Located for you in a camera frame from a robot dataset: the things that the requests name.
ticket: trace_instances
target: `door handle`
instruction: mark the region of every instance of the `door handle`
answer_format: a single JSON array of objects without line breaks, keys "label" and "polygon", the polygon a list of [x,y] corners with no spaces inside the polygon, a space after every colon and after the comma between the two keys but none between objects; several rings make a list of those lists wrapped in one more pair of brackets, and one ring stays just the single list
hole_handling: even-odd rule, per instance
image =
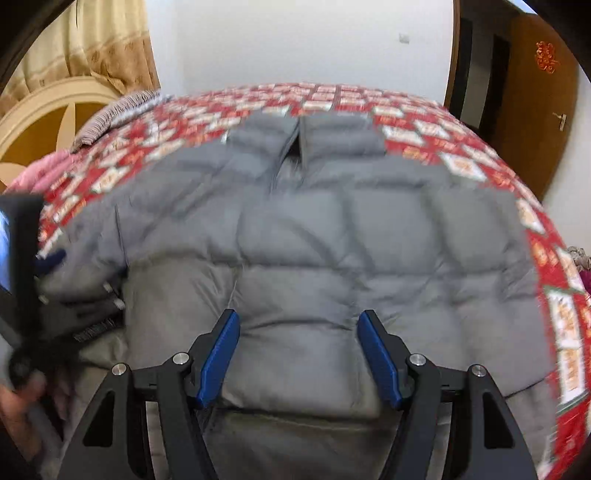
[{"label": "door handle", "polygon": [[562,115],[559,115],[557,113],[552,112],[552,115],[554,115],[555,117],[560,118],[560,127],[559,127],[559,130],[561,132],[563,132],[564,131],[564,126],[566,125],[566,118],[567,118],[566,117],[566,113],[563,113]]}]

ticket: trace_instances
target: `gray fabric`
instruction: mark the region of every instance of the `gray fabric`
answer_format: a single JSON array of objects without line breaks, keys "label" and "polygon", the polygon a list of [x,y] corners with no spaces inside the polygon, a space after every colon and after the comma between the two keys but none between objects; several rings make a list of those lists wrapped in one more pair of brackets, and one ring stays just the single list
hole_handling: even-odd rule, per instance
[{"label": "gray fabric", "polygon": [[254,114],[90,204],[44,288],[72,299],[128,267],[132,368],[235,309],[241,339],[205,433],[220,477],[371,478],[397,418],[356,338],[364,309],[439,365],[486,365],[540,460],[556,405],[526,241],[512,194],[385,155],[362,116]]}]

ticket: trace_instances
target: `red door decoration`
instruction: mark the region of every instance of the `red door decoration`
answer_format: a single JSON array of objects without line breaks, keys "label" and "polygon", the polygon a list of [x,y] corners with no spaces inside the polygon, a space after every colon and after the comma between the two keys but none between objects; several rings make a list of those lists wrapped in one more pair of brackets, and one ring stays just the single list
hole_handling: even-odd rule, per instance
[{"label": "red door decoration", "polygon": [[535,46],[538,47],[535,51],[538,68],[552,75],[556,71],[556,66],[560,65],[560,62],[554,58],[554,45],[539,41]]}]

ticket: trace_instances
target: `pink blanket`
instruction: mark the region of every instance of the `pink blanket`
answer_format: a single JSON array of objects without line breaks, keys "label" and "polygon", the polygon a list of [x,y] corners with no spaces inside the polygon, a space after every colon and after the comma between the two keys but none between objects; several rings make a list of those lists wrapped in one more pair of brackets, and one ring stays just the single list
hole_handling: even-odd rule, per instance
[{"label": "pink blanket", "polygon": [[58,150],[29,165],[6,189],[6,192],[45,192],[80,155]]}]

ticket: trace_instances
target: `patterned bed sheet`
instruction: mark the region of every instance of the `patterned bed sheet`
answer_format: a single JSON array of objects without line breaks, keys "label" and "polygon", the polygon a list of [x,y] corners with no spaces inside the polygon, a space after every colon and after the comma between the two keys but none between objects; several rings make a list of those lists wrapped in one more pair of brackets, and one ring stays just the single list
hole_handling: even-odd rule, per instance
[{"label": "patterned bed sheet", "polygon": [[425,165],[444,164],[481,188],[513,192],[537,265],[538,300],[548,348],[556,360],[547,381],[558,398],[557,424],[540,475],[559,478],[591,428],[591,298],[539,201],[491,147],[436,102],[387,90],[314,83],[238,87],[174,99],[81,150],[80,160],[46,193],[41,255],[88,203],[100,201],[145,167],[166,161],[180,147],[223,140],[228,129],[258,110],[292,116],[318,111],[369,115],[383,131],[389,152]]}]

